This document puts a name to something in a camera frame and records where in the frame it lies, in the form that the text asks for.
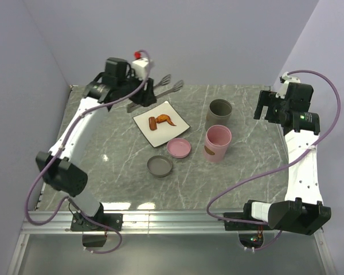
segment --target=marble table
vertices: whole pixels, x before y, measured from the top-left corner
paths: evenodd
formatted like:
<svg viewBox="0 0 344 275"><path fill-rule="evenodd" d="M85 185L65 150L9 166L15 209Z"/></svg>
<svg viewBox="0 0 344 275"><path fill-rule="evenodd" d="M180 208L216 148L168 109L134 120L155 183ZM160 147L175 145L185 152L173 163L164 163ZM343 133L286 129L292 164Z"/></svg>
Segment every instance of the marble table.
<svg viewBox="0 0 344 275"><path fill-rule="evenodd" d="M162 87L156 93L165 91ZM191 128L181 135L191 143L187 158L174 159L173 172L155 178L147 170L154 155L168 156L166 146L152 148L132 117L147 109L126 112L124 101L104 118L86 147L80 168L88 173L87 187L104 203L105 209L203 209L216 194L239 180L288 162L278 128L265 120L254 120L253 112L261 89L259 85L186 85L168 100ZM73 87L65 110L60 134L76 112L84 87ZM207 162L202 154L205 116L214 99L228 100L233 113L228 127L232 144L219 164ZM213 208L242 207L249 199L276 202L287 191L287 171L249 182L219 199ZM46 186L39 210L54 210L61 198Z"/></svg>

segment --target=gray bowl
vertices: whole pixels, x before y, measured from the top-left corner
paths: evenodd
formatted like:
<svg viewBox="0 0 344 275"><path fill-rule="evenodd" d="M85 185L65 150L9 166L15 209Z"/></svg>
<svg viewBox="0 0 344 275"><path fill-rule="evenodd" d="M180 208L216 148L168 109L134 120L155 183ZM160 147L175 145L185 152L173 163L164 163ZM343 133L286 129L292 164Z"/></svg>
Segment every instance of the gray bowl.
<svg viewBox="0 0 344 275"><path fill-rule="evenodd" d="M172 166L172 162L165 156L152 156L147 162L148 171L157 178L171 173Z"/></svg>

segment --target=pink bowl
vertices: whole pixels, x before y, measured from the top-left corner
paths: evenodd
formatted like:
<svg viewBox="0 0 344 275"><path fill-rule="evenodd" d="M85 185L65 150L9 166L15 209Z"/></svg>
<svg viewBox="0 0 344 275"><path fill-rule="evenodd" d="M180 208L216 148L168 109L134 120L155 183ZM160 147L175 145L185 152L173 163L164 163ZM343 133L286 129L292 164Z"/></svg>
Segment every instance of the pink bowl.
<svg viewBox="0 0 344 275"><path fill-rule="evenodd" d="M167 151L174 158L183 159L190 153L191 145L186 139L171 139L167 143Z"/></svg>

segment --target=gray cup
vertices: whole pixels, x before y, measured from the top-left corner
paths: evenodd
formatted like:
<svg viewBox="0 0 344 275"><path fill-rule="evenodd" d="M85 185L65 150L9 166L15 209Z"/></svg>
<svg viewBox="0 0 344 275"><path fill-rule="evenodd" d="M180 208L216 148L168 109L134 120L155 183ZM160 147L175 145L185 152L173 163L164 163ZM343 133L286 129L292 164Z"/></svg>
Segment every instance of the gray cup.
<svg viewBox="0 0 344 275"><path fill-rule="evenodd" d="M205 130L213 125L226 126L230 115L232 114L232 105L224 99L213 100L206 115Z"/></svg>

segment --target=pink cup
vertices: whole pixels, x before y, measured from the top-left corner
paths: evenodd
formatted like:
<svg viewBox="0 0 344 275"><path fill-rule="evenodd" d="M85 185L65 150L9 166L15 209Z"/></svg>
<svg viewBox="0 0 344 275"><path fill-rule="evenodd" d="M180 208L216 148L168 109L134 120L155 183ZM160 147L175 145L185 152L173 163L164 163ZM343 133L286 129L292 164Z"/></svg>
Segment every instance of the pink cup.
<svg viewBox="0 0 344 275"><path fill-rule="evenodd" d="M205 135L204 157L210 162L220 162L232 140L232 133L223 125L211 126Z"/></svg>

